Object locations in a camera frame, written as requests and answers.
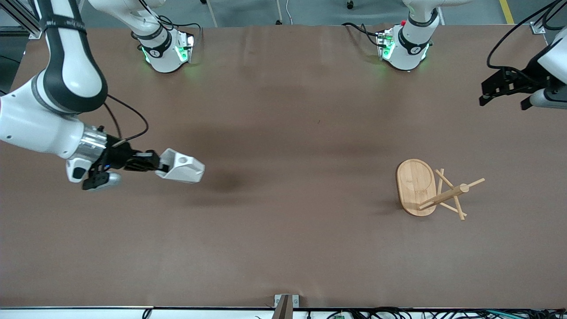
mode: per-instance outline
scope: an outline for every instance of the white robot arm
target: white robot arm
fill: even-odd
[[[437,7],[460,6],[472,0],[403,0],[409,8],[405,24],[395,25],[378,36],[382,59],[394,68],[411,70],[425,58],[429,40],[439,25]]]
[[[522,110],[532,106],[567,110],[567,27],[526,68],[518,72],[504,66],[486,79],[482,88],[481,106],[498,96],[531,93],[522,101]]]
[[[126,24],[142,44],[146,61],[158,72],[169,73],[190,62],[193,35],[164,28],[151,9],[166,0],[89,0],[91,5]]]
[[[110,168],[155,171],[158,176],[196,183],[204,165],[171,149],[133,150],[127,141],[85,125],[77,115],[99,108],[107,84],[91,56],[75,0],[36,2],[49,48],[48,66],[22,87],[0,98],[0,140],[67,160],[67,177],[84,190],[118,184]]]

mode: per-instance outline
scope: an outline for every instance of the table surface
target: table surface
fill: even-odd
[[[567,112],[478,106],[488,52],[509,26],[439,27],[418,69],[395,70],[345,27],[206,29],[194,64],[159,74],[129,30],[89,30],[109,92],[206,165],[201,183],[123,173],[83,192],[65,162],[2,144],[0,305],[302,305],[557,308],[567,300]],[[542,47],[521,28],[494,63]],[[31,41],[14,86],[41,70]],[[110,102],[125,134],[143,126]],[[81,115],[113,126],[104,108]],[[419,158],[468,217],[398,203]]]

